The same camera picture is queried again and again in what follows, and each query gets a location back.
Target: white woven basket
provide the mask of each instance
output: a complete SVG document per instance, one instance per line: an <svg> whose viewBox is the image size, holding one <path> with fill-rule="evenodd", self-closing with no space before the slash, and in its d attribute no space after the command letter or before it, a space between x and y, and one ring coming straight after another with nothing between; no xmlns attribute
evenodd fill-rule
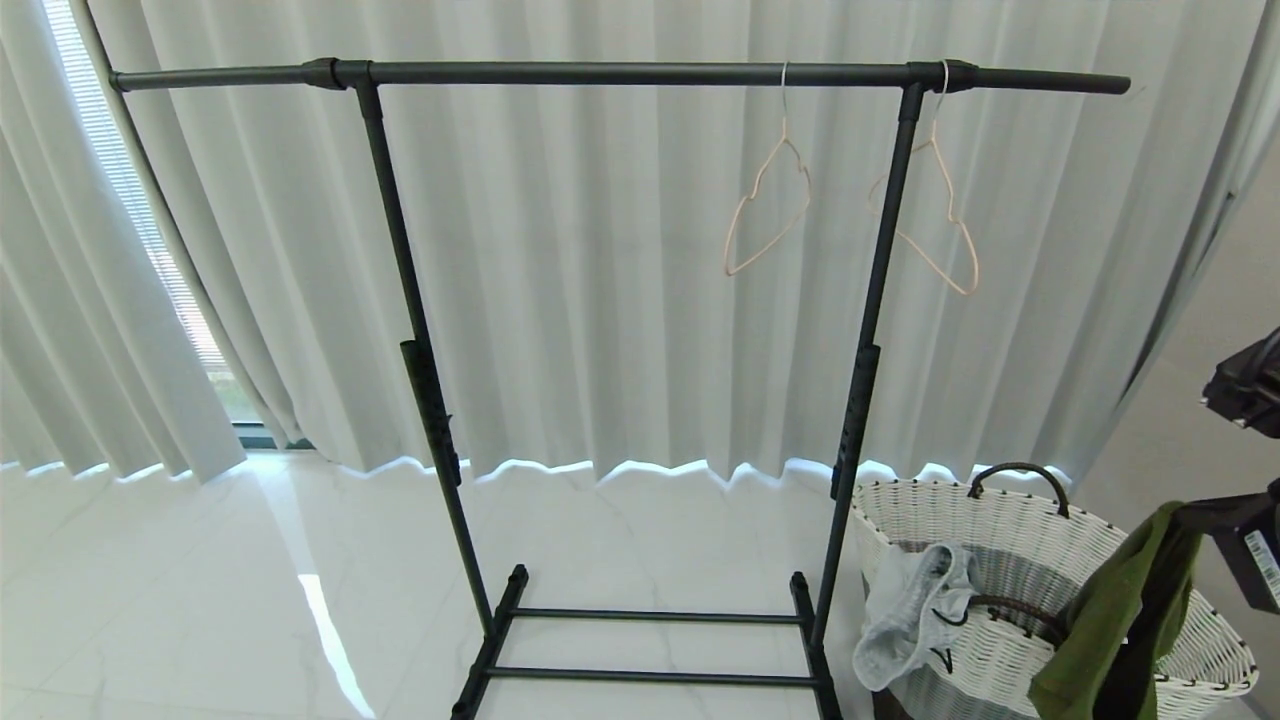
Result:
<svg viewBox="0 0 1280 720"><path fill-rule="evenodd" d="M983 495L982 480L1004 470L1039 473L1053 484L1060 502L1006 491ZM867 582L876 578L890 543L919 551L934 542L959 542L978 556L984 594L1021 601L1051 615L1075 597L1126 537L1097 515L1066 505L1057 479L1025 462L989 468L972 486L860 484L854 488L851 515ZM931 656L925 667L893 685L895 694L920 720L1036 717L1027 689L1053 655L1053 646L1041 637L1043 630L1029 615L1005 611L997 616L972 609L951 647L950 669L946 660ZM1192 593L1172 652L1157 667L1161 719L1203 717L1248 693L1258 676L1248 646L1198 591Z"/></svg>

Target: wire hanger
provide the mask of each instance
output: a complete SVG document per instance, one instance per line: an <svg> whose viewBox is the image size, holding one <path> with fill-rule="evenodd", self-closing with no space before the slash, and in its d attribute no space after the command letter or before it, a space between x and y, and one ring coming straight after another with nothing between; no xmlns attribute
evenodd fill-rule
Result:
<svg viewBox="0 0 1280 720"><path fill-rule="evenodd" d="M906 234L900 229L896 229L895 234L897 234L908 243L910 243L911 247L920 254L920 258L924 258L924 261L928 263L931 268L933 268L933 272L941 275L942 279L947 281L947 284L951 286L952 290L955 290L960 295L973 295L973 292L978 290L978 281L982 270L982 266L978 263L978 250L973 245L973 237L969 234L969 227L964 224L964 220L955 217L956 191L955 187L952 187L951 184L951 173L947 172L947 164L942 159L942 150L938 149L938 113L942 110L942 100L946 99L947 96L947 86L950 83L951 83L951 68L947 67L946 60L942 60L942 92L938 94L938 104L933 106L933 123L929 127L929 140L925 140L924 142L913 147L911 154L914 155L915 152L919 152L925 147L933 147L933 159L937 160L938 169L942 170L942 179L947 184L947 222L960 228L960 234L964 236L965 245L969 247L969 259L973 260L973 284L970 284L968 288L960 287L959 284L956 284L954 279L951 279L951 275L948 275L942 268L938 266L937 263L933 261L932 258L929 258L928 252L922 250L920 246L916 245L914 240L911 240L911 236ZM872 214L876 217L879 217L881 211L876 206L876 204L872 202L872 197L876 196L876 190L887 178L888 173L884 173L883 176L876 178L876 182L872 183L870 191L867 193L867 208L869 208Z"/></svg>
<svg viewBox="0 0 1280 720"><path fill-rule="evenodd" d="M796 149L795 143L791 142L791 137L787 136L787 63L786 61L782 63L781 88L782 88L782 136L778 137L778 142L773 146L773 150L769 150L769 156L764 159L764 164L760 165L759 170L756 170L755 183L751 186L751 192L744 195L742 199L737 201L737 210L733 211L733 220L728 224L728 234L724 236L724 274L728 277L733 277L737 273L742 272L748 265L759 260L760 256L763 256L765 252L769 251L769 249L777 245L777 242L782 240L782 236L787 234L787 232L790 232L791 228L797 222L800 222L800 218L803 218L804 214L809 211L809 202L813 200L813 179L809 177L809 168L804 164L804 159L800 156L800 150ZM777 156L778 150L782 150L783 146L791 150L791 154L796 156L796 170L799 170L800 174L804 176L804 184L805 184L804 205L800 208L800 211L797 211L791 218L791 220L782 228L782 231L778 234L773 236L773 240L765 242L764 247L755 251L755 255L751 255L750 258L744 260L742 264L740 265L736 266L730 265L728 255L730 251L733 249L733 236L737 232L737 220L742 215L742 209L746 208L748 202L754 201L756 195L759 195L760 179L764 177L764 172L769 169L769 164L773 163L773 159Z"/></svg>

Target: clothes rack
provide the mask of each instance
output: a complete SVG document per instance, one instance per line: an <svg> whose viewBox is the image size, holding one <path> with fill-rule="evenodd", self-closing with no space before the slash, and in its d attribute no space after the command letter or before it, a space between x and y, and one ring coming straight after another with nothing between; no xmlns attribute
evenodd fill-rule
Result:
<svg viewBox="0 0 1280 720"><path fill-rule="evenodd" d="M458 496L462 484L458 456L449 434L449 415L444 406L440 378L431 351L426 311L413 270L413 256L404 225L399 190L383 124L379 86L384 85L643 85L643 86L778 86L786 68L790 87L895 87L901 91L897 136L886 182L884 205L879 218L872 261L867 304L854 357L841 443L832 473L836 500L831 533L823 564L818 603L813 605L809 584L801 573L791 575L795 612L753 615L726 612L667 612L621 610L535 609L520 605L529 583L529 571L516 565L495 609L489 605L480 564L476 559L466 515ZM453 720L474 717L489 682L495 678L547 680L603 680L636 683L718 684L773 688L810 688L823 720L841 717L824 650L827 620L836 587L836 570L849 520L854 471L860 459L863 437L870 413L872 389L881 348L876 345L876 325L890 266L893 233L906 183L908 163L927 92L960 92L977 87L1041 90L1123 95L1129 78L1117 76L1060 73L1042 70L988 69L960 60L904 64L809 64L809 63L380 63L320 58L298 65L205 68L122 73L109 70L116 92L192 87L310 85L334 91L355 90L365 119L378 187L390 232L392 249L399 269L404 302L413 337L401 343L419 414L426 430L431 460L444 495L453 534L462 556L484 641L471 666L458 701L451 708ZM657 623L726 623L791 625L800 630L808 675L750 675L713 673L640 673L625 670L511 667L499 664L503 641L513 620L520 618L559 618L566 620L617 620Z"/></svg>

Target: beige wall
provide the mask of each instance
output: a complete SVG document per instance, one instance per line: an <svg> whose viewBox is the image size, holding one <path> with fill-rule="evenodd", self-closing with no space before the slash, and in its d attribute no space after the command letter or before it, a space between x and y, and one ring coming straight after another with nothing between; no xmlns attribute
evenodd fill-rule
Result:
<svg viewBox="0 0 1280 720"><path fill-rule="evenodd" d="M1215 365L1280 324L1280 142L1249 190L1203 283L1178 320L1075 501L1132 529L1165 500L1260 492L1280 477L1280 439L1201 407ZM1199 589L1253 647L1257 708L1280 717L1280 616L1249 609L1211 543Z"/></svg>

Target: green cloth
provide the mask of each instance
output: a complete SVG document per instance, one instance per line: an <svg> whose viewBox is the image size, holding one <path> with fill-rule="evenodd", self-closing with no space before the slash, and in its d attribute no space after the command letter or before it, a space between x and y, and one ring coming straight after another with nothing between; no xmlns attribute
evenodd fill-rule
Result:
<svg viewBox="0 0 1280 720"><path fill-rule="evenodd" d="M1161 505L1062 611L1066 641L1027 693L1041 717L1156 719L1156 660L1181 632L1201 541L1172 523L1181 505Z"/></svg>

